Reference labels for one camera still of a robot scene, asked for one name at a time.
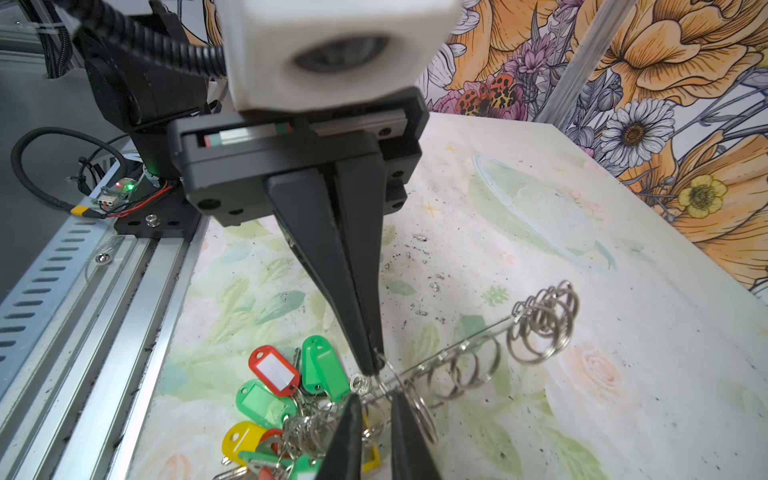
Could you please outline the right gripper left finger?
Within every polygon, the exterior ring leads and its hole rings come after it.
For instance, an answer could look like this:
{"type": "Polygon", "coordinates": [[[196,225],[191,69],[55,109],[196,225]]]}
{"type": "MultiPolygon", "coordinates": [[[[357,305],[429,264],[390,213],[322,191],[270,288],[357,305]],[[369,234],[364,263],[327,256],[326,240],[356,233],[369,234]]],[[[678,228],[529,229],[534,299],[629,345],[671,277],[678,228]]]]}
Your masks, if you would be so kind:
{"type": "Polygon", "coordinates": [[[339,424],[316,480],[360,480],[362,473],[362,403],[357,394],[344,402],[339,424]]]}

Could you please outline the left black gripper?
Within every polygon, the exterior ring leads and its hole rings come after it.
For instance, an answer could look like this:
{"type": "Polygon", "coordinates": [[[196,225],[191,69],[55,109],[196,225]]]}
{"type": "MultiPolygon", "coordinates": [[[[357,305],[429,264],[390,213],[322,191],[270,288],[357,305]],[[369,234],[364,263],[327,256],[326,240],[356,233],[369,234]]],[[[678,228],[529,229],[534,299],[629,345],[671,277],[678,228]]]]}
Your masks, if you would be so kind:
{"type": "Polygon", "coordinates": [[[252,110],[168,126],[171,161],[189,203],[223,226],[269,216],[273,208],[368,376],[383,364],[383,215],[407,199],[428,117],[422,93],[408,87],[329,110],[252,110]],[[361,157],[367,154],[378,155],[361,157]],[[309,169],[326,172],[337,161],[339,227],[325,176],[309,169]]]}

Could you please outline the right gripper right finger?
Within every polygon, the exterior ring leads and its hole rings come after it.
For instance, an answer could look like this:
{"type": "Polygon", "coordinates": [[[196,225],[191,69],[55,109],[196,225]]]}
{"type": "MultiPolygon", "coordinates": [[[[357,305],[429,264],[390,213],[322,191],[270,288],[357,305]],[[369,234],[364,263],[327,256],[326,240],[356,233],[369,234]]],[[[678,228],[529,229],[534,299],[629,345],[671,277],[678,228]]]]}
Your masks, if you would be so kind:
{"type": "Polygon", "coordinates": [[[392,395],[392,478],[394,480],[440,480],[413,409],[402,392],[392,395]]]}

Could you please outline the yellow key tag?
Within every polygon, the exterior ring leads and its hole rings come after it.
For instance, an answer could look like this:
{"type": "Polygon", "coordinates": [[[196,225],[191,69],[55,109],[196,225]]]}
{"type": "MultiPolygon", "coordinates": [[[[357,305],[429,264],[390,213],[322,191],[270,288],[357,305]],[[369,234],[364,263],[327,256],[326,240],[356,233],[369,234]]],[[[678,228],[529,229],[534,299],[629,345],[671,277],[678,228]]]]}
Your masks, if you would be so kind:
{"type": "Polygon", "coordinates": [[[221,444],[223,456],[232,463],[245,466],[246,462],[239,458],[239,454],[253,453],[266,432],[266,428],[250,421],[237,423],[224,435],[221,444]]]}

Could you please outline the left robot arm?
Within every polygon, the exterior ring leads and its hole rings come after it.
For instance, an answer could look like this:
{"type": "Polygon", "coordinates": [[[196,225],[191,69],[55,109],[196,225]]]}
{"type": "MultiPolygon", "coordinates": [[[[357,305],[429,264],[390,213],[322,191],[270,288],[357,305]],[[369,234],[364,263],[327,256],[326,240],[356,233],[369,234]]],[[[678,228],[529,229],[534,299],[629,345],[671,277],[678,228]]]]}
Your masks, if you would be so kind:
{"type": "Polygon", "coordinates": [[[125,15],[65,1],[104,118],[189,207],[237,226],[273,216],[334,311],[361,371],[383,366],[383,220],[402,208],[428,120],[405,2],[220,1],[220,45],[161,2],[125,15]]]}

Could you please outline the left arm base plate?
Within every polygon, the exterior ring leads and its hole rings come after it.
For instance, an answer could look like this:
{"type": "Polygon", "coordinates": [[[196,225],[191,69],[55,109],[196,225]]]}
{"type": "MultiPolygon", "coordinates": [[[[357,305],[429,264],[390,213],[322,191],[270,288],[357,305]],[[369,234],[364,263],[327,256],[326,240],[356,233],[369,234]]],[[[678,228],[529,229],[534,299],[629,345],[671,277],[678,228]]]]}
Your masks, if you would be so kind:
{"type": "Polygon", "coordinates": [[[142,179],[115,212],[114,230],[136,238],[192,238],[201,214],[189,203],[178,180],[155,187],[142,179]]]}

